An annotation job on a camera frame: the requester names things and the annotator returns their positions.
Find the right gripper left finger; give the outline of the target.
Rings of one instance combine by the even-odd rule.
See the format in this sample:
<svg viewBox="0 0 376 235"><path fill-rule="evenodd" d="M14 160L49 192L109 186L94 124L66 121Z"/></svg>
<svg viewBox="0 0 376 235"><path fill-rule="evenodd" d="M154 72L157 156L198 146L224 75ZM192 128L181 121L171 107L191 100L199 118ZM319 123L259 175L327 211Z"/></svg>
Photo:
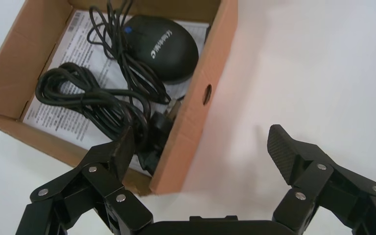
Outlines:
<svg viewBox="0 0 376 235"><path fill-rule="evenodd" d="M19 235L65 235L94 210L115 235L137 235L152 213L122 184L135 149L131 127L118 140L93 146L72 170L36 188L24 210Z"/></svg>

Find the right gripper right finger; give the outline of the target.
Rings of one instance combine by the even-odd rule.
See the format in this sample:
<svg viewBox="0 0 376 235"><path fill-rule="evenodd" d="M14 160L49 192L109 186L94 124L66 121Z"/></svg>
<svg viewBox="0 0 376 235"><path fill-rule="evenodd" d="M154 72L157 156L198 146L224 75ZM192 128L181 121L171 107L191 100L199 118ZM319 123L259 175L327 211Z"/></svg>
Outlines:
<svg viewBox="0 0 376 235"><path fill-rule="evenodd" d="M354 235L376 235L376 182L335 163L319 146L293 139L279 124L267 150L290 190L273 213L301 235L317 210L331 211Z"/></svg>

